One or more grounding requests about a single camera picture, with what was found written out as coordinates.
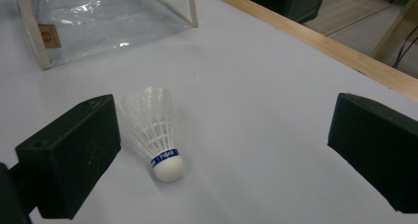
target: badminton birdie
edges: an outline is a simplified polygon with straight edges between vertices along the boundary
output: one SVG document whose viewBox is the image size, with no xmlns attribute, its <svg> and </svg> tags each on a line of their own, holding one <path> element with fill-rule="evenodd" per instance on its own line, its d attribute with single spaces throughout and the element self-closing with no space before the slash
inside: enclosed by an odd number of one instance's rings
<svg viewBox="0 0 418 224">
<path fill-rule="evenodd" d="M 147 88 L 125 98 L 118 110 L 120 132 L 151 159 L 163 182 L 177 180 L 183 162 L 173 143 L 173 100 L 169 90 Z"/>
</svg>

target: gray floor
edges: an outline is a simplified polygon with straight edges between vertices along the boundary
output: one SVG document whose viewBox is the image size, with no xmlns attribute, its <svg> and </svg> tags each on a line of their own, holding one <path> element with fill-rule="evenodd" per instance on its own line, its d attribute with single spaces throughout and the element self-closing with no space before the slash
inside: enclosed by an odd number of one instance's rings
<svg viewBox="0 0 418 224">
<path fill-rule="evenodd" d="M 370 54 L 402 10 L 407 0 L 396 0 L 387 9 L 344 29 L 330 37 L 360 52 Z M 387 62 L 392 65 L 395 55 Z M 397 69 L 418 78 L 418 45 L 414 44 L 400 61 Z"/>
</svg>

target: blue band with text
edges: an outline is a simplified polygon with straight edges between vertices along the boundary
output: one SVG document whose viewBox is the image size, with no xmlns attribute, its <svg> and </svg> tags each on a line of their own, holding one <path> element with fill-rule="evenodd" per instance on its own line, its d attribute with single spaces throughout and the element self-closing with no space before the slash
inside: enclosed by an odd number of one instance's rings
<svg viewBox="0 0 418 224">
<path fill-rule="evenodd" d="M 153 160 L 151 160 L 151 165 L 153 165 L 153 167 L 155 167 L 155 166 L 157 166 L 157 164 L 163 162 L 164 160 L 169 159 L 170 157 L 178 156 L 178 155 L 179 155 L 179 153 L 178 153 L 177 149 L 168 150 L 168 151 L 158 155 Z"/>
</svg>

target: brown sticker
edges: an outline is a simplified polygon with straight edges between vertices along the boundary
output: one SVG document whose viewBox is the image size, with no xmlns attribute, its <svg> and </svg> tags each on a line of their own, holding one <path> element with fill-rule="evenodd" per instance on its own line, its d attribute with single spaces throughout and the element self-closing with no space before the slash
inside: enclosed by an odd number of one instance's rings
<svg viewBox="0 0 418 224">
<path fill-rule="evenodd" d="M 61 48 L 55 25 L 38 25 L 46 48 Z"/>
</svg>

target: shuttlecock feather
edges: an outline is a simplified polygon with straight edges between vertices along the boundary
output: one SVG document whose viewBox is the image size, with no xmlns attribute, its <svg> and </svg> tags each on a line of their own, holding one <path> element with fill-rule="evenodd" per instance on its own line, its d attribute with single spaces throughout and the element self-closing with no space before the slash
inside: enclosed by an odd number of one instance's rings
<svg viewBox="0 0 418 224">
<path fill-rule="evenodd" d="M 182 174 L 183 162 L 174 148 L 173 99 L 165 88 L 147 88 L 125 98 L 118 110 L 123 137 L 151 159 L 156 176 L 172 182 Z"/>
</svg>

